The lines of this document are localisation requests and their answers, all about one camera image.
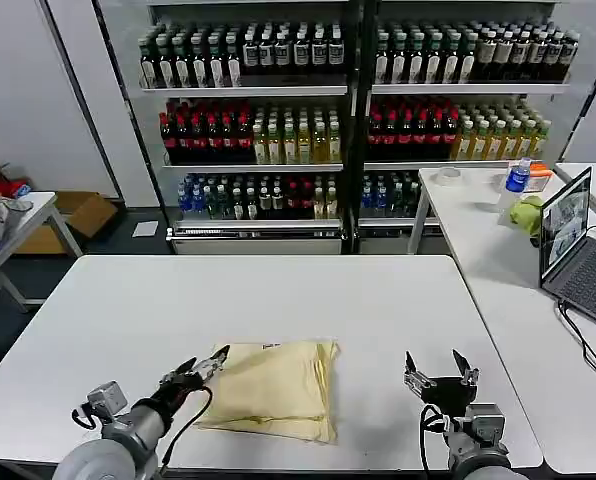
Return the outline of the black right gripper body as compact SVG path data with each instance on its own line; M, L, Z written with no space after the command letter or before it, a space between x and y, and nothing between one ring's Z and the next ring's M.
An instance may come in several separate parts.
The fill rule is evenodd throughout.
M464 383L460 377L432 378L421 390L423 402L449 417L463 417L476 395L477 386Z

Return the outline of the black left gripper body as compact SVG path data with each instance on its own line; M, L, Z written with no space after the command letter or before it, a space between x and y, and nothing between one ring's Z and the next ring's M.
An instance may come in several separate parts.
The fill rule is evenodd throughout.
M169 415L174 415L184 404L187 396L204 386L204 380L198 372L170 372L159 382L159 387L152 395Z

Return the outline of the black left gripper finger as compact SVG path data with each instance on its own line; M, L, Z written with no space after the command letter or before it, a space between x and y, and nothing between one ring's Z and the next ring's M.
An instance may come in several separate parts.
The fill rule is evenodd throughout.
M209 358L200 361L195 366L195 373L203 384L207 384L211 378L223 368L223 365L228 358L229 351L230 345L227 344L217 350Z
M199 377L199 374L195 370L196 362L197 362L196 357L192 357L191 359L183 362L181 365L179 365L172 372L172 379L173 380L197 379Z

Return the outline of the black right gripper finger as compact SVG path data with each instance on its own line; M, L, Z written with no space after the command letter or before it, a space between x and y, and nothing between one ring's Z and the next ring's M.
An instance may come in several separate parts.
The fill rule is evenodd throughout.
M456 381L460 385L466 387L476 387L479 380L480 370L472 367L467 358L457 350L453 349L452 355L459 371L459 376L456 378Z
M406 352L405 356L404 383L419 398L423 398L426 392L436 387L434 380L417 369L409 351Z

